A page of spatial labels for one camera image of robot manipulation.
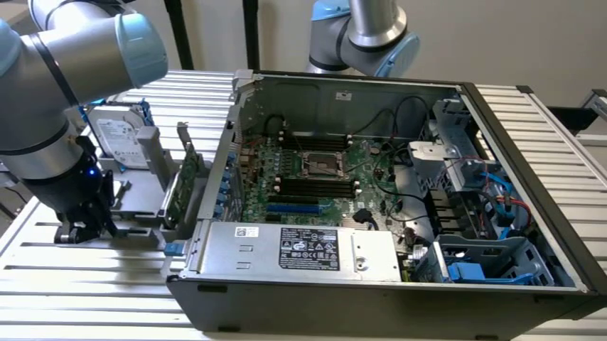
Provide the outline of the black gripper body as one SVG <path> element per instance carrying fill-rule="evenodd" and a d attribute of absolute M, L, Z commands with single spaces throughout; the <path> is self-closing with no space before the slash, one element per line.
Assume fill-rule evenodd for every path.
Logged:
<path fill-rule="evenodd" d="M 97 166 L 77 167 L 47 179 L 26 179 L 35 197 L 55 211 L 62 226 L 57 244 L 81 244 L 105 233 L 118 236 L 111 208 L 115 203 L 114 172 Z"/>

